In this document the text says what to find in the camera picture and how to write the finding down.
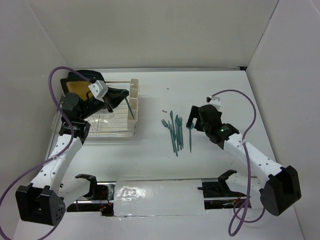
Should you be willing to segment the teal plastic fork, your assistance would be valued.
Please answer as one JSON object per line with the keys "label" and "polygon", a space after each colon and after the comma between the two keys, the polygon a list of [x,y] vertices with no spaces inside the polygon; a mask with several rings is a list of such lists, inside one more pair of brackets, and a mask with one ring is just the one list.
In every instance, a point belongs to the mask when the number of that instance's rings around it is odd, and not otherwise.
{"label": "teal plastic fork", "polygon": [[182,136],[182,126],[181,126],[181,119],[178,115],[175,116],[175,123],[176,123],[176,130],[177,130],[177,135],[179,137],[179,147],[180,150],[183,149],[183,136]]}
{"label": "teal plastic fork", "polygon": [[[167,123],[164,119],[161,120],[161,123],[163,124],[163,126],[164,126],[165,128],[169,129],[169,125],[168,125],[168,123]],[[175,151],[176,151],[176,153],[177,153],[177,147],[176,147],[175,141],[174,141],[174,145],[175,145]]]}

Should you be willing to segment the teal plastic spoon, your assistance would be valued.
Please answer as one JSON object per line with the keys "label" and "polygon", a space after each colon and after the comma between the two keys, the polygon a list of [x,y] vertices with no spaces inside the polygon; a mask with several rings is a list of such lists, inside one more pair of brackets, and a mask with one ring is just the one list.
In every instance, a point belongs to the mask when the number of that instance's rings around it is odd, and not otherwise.
{"label": "teal plastic spoon", "polygon": [[131,107],[131,105],[130,105],[129,100],[128,100],[128,98],[127,98],[127,97],[125,98],[125,101],[126,101],[126,104],[127,104],[128,110],[129,110],[129,112],[130,112],[130,115],[131,115],[131,117],[134,119],[134,118],[135,118],[135,116],[134,116],[134,113],[133,113],[132,107]]}
{"label": "teal plastic spoon", "polygon": [[189,152],[192,152],[192,129],[193,126],[187,128],[189,131]]}

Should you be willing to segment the teal plastic knife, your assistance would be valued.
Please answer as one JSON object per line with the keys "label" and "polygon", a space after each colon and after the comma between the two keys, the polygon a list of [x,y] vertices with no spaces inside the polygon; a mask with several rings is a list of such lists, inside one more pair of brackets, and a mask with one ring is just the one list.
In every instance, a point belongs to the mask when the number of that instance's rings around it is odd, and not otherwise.
{"label": "teal plastic knife", "polygon": [[177,148],[177,143],[176,143],[176,134],[175,134],[175,128],[174,128],[174,119],[173,119],[173,111],[171,110],[170,113],[170,119],[171,119],[171,132],[172,132],[172,136],[173,136],[173,145],[174,145],[174,149],[175,149],[175,154],[176,157],[178,157],[178,148]]}
{"label": "teal plastic knife", "polygon": [[175,135],[176,135],[176,144],[177,144],[177,151],[180,151],[180,134],[179,134],[179,116],[178,114],[175,116],[174,124],[175,124]]}

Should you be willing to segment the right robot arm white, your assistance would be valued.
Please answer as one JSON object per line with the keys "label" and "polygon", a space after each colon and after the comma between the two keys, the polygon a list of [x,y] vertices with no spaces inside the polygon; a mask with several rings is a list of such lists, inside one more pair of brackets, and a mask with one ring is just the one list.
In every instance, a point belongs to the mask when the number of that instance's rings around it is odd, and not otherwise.
{"label": "right robot arm white", "polygon": [[206,198],[221,202],[236,194],[251,208],[279,216],[301,198],[297,171],[246,142],[217,106],[191,108],[179,128],[183,145],[162,118],[144,112],[137,140],[110,147],[116,216],[202,214]]}

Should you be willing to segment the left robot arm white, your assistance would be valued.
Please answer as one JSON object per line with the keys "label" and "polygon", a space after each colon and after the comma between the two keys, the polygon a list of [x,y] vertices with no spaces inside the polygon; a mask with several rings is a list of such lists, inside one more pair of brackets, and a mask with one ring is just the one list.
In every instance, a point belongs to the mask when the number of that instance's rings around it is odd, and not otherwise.
{"label": "left robot arm white", "polygon": [[22,221],[56,227],[76,199],[97,197],[99,187],[93,175],[78,174],[69,186],[62,181],[88,137],[91,125],[86,119],[102,109],[113,112],[129,96],[129,91],[111,87],[99,90],[94,84],[89,91],[91,94],[85,100],[75,92],[65,93],[58,104],[62,125],[55,147],[34,179],[15,192]]}

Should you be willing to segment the cream utensil holder near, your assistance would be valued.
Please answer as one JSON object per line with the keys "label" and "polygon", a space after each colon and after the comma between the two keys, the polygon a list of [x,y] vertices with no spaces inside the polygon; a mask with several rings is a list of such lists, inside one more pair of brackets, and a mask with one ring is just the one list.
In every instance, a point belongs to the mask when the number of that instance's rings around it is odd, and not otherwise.
{"label": "cream utensil holder near", "polygon": [[128,99],[128,115],[127,115],[127,127],[130,131],[135,131],[138,121],[138,105],[139,100],[137,98]]}

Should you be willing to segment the cream utensil holder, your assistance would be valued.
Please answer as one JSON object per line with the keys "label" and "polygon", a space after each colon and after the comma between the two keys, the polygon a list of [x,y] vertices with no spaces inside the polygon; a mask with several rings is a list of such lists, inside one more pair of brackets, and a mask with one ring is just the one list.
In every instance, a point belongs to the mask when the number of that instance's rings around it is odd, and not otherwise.
{"label": "cream utensil holder", "polygon": [[131,99],[137,99],[139,97],[139,80],[136,78],[132,78],[130,80],[130,86],[129,86],[129,97]]}
{"label": "cream utensil holder", "polygon": [[127,115],[127,127],[130,131],[135,131],[138,121],[138,105],[139,100],[137,98],[128,99],[128,115]]}

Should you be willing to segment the cream utensil holder far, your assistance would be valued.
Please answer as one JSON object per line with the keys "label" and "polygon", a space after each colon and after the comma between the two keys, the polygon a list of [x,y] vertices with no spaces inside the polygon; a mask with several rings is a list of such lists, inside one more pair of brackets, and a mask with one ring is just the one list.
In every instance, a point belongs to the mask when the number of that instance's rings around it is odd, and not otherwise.
{"label": "cream utensil holder far", "polygon": [[136,78],[132,78],[130,80],[130,86],[129,86],[129,97],[131,99],[137,99],[139,97],[139,80]]}

